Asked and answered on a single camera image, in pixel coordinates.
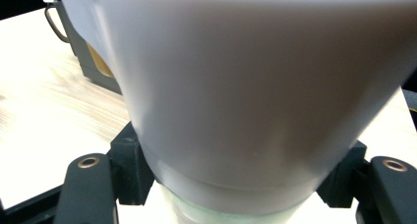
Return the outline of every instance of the light wood surface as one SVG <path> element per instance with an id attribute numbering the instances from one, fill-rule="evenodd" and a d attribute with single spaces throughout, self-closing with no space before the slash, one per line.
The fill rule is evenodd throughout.
<path id="1" fill-rule="evenodd" d="M 129 116 L 122 96 L 83 77 L 42 11 L 0 21 L 0 56 L 0 198 L 9 207 L 62 184 L 73 159 L 106 152 Z M 386 155 L 417 167 L 417 135 L 400 91 L 359 140 L 368 159 Z M 120 221 L 170 223 L 163 203 L 153 186 L 145 207 L 119 207 Z M 354 212 L 312 195 L 288 223 L 356 223 Z"/>

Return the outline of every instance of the white cylindrical object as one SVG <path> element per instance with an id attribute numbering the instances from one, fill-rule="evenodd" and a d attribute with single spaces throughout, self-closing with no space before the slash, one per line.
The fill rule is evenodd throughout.
<path id="1" fill-rule="evenodd" d="M 289 207 L 283 211 L 264 215 L 239 215 L 230 214 L 211 209 L 206 209 L 194 203 L 186 201 L 169 191 L 164 186 L 159 186 L 164 195 L 166 204 L 177 224 L 278 224 L 286 223 L 297 211 L 301 203 Z"/>
<path id="2" fill-rule="evenodd" d="M 307 198 L 417 64 L 417 0 L 63 3 L 157 179 L 220 212 Z"/>

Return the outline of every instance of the black mount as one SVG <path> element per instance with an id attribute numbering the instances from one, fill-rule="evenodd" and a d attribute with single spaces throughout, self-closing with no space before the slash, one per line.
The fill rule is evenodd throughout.
<path id="1" fill-rule="evenodd" d="M 317 189 L 329 207 L 349 208 L 359 200 L 359 224 L 414 224 L 417 220 L 417 171 L 389 157 L 367 162 L 366 146 L 357 142 Z M 120 204 L 144 205 L 154 176 L 129 123 L 108 153 L 74 160 L 64 185 L 3 209 L 0 223 L 118 223 Z"/>

